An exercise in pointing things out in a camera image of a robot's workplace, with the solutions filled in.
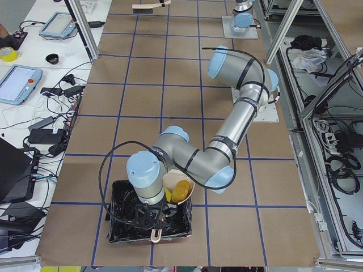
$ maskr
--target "yellow tape roll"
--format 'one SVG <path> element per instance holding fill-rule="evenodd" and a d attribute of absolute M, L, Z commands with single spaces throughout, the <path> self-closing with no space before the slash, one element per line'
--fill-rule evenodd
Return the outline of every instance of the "yellow tape roll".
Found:
<path fill-rule="evenodd" d="M 5 62 L 11 62 L 18 58 L 18 54 L 11 47 L 4 47 L 0 49 L 0 58 Z"/>

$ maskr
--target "brush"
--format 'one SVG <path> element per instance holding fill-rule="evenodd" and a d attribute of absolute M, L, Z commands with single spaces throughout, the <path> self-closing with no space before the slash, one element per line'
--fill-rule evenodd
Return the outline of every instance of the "brush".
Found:
<path fill-rule="evenodd" d="M 153 9 L 156 7 L 162 7 L 165 5 L 170 5 L 171 0 L 165 1 L 163 3 L 155 4 L 133 4 L 132 13 L 134 14 L 153 14 Z"/>

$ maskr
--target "brown cardboard surface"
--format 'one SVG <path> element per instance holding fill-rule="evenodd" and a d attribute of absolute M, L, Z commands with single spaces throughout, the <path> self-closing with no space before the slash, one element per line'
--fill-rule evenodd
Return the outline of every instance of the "brown cardboard surface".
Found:
<path fill-rule="evenodd" d="M 52 205 L 36 254 L 42 266 L 89 266 L 101 206 Z"/>
<path fill-rule="evenodd" d="M 237 177 L 224 194 L 195 188 L 191 237 L 154 246 L 108 242 L 109 223 L 104 214 L 100 217 L 96 179 L 103 156 L 123 141 L 152 145 L 170 125 L 183 128 L 190 144 L 202 150 L 232 107 L 230 89 L 206 75 L 213 52 L 199 49 L 232 47 L 232 40 L 223 38 L 220 16 L 230 12 L 224 2 L 173 2 L 148 16 L 132 15 L 132 3 L 111 5 L 100 51 L 115 56 L 102 55 L 92 67 L 54 194 L 57 202 L 37 251 L 43 265 L 311 265 L 314 235 L 281 113 L 278 124 L 251 126 L 237 154 Z M 233 42 L 260 60 L 266 54 L 261 35 Z M 110 159 L 111 167 L 105 165 L 107 202 L 112 183 L 127 179 L 128 156 L 139 150 L 143 148 L 121 147 Z M 289 190 L 281 192 L 287 185 Z M 287 237 L 294 238 L 293 245 Z M 280 242 L 286 247 L 275 252 L 273 246 Z M 298 252 L 293 262 L 292 250 Z"/>
<path fill-rule="evenodd" d="M 208 208 L 211 262 L 264 266 L 256 209 Z"/>
<path fill-rule="evenodd" d="M 343 43 L 351 54 L 356 54 L 357 47 L 363 47 L 363 35 L 360 27 L 363 26 L 363 2 L 345 0 L 321 0 L 334 27 L 339 33 Z"/>
<path fill-rule="evenodd" d="M 307 210 L 260 209 L 260 217 L 269 265 L 314 266 L 319 249 Z"/>

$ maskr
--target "beige bowl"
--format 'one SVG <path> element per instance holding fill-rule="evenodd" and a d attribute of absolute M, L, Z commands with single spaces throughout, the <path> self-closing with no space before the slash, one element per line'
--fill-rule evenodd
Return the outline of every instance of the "beige bowl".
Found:
<path fill-rule="evenodd" d="M 163 177 L 163 182 L 164 182 L 164 187 L 166 189 L 169 190 L 170 193 L 172 193 L 172 191 L 174 190 L 174 188 L 176 187 L 176 184 L 181 181 L 181 180 L 187 180 L 189 181 L 189 183 L 191 184 L 191 187 L 189 189 L 189 193 L 188 196 L 186 197 L 186 199 L 184 199 L 183 201 L 180 201 L 179 204 L 182 204 L 184 201 L 186 201 L 189 197 L 191 197 L 193 190 L 194 190 L 194 186 L 195 186 L 195 182 L 192 181 L 187 175 L 185 175 L 183 172 L 173 169 L 170 170 L 168 173 L 166 173 Z"/>

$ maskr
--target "yellow object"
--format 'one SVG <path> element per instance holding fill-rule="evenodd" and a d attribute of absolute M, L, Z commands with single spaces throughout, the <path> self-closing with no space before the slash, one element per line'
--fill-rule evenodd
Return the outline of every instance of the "yellow object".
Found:
<path fill-rule="evenodd" d="M 81 266 L 60 266 L 59 272 L 81 272 Z"/>
<path fill-rule="evenodd" d="M 40 272 L 58 272 L 58 266 L 44 266 Z"/>
<path fill-rule="evenodd" d="M 181 180 L 171 193 L 171 202 L 178 203 L 187 198 L 191 184 L 187 180 Z"/>
<path fill-rule="evenodd" d="M 44 266 L 40 272 L 81 272 L 81 266 Z"/>
<path fill-rule="evenodd" d="M 169 191 L 168 189 L 166 189 L 165 187 L 164 187 L 164 190 L 165 190 L 166 201 L 167 201 L 167 202 L 170 202 L 170 201 L 171 201 L 171 193 L 170 193 L 170 191 Z"/>
<path fill-rule="evenodd" d="M 18 58 L 18 54 L 11 47 L 4 47 L 0 49 L 0 58 L 5 62 L 11 62 Z"/>

